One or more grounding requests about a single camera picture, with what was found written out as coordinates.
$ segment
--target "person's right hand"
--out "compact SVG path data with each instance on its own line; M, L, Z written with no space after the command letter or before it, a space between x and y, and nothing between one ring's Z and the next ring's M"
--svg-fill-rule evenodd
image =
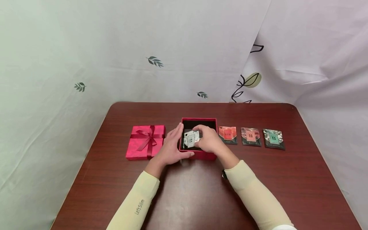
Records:
M198 142L194 143L195 147L201 148L206 152L212 152L214 154L217 154L219 151L227 148L220 139L216 130L205 125L197 125L193 128L193 130L199 130L202 133L202 138Z

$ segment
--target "beige sleeve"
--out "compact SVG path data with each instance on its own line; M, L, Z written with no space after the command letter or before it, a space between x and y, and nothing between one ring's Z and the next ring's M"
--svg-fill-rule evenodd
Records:
M147 215L160 181L143 171L106 230L139 230Z
M243 160L234 168L225 169L225 173L260 230L272 230L283 224L294 226L275 196Z

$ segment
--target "curtain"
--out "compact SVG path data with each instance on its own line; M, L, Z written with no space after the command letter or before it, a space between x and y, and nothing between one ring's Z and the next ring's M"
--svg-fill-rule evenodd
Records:
M114 102L230 101L295 105L368 228L367 12L360 0L1 1L1 225L50 228Z

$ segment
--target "red ribbon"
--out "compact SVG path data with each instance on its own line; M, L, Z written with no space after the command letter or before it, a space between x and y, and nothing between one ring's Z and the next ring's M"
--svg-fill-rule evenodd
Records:
M154 145L157 145L156 141L154 138L164 138L164 135L163 134L153 134L155 132L155 126L154 125L151 125L149 127L149 132L145 132L143 130L137 130L136 133L139 133L139 134L131 134L130 135L130 138L133 138L133 139L146 139L142 145L140 145L138 147L138 151L142 151L146 145L148 145L148 148L147 148L147 156L148 157L152 157L152 148Z

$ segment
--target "person's left hand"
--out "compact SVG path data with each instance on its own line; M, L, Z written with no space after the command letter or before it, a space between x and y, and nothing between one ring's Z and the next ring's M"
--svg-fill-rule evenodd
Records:
M163 141L163 146L159 153L155 156L164 165L174 164L181 159L190 158L194 155L194 152L179 152L177 143L183 133L184 125L180 122L179 125L171 130Z
M144 169L148 174L159 178L163 168L168 164L174 164L181 159L190 158L194 152L179 152L177 144L183 133L184 125L179 125L171 130L163 141L163 145L159 153L152 158Z

